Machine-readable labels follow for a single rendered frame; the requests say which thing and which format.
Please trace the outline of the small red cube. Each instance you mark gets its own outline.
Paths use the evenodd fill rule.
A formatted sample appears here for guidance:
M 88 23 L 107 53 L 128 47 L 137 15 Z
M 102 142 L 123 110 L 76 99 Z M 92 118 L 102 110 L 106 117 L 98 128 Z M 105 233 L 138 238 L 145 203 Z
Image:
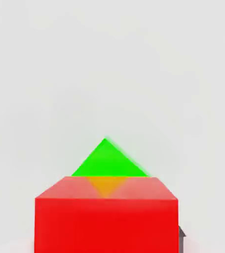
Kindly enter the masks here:
M 34 253 L 179 253 L 178 199 L 156 177 L 65 177 L 35 199 Z

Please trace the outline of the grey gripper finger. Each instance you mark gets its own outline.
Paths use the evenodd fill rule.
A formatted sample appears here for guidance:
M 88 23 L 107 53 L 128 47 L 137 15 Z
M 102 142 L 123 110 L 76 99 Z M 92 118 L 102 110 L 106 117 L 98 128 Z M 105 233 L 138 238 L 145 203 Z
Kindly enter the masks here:
M 184 237 L 186 237 L 186 234 L 179 226 L 179 253 L 184 253 Z

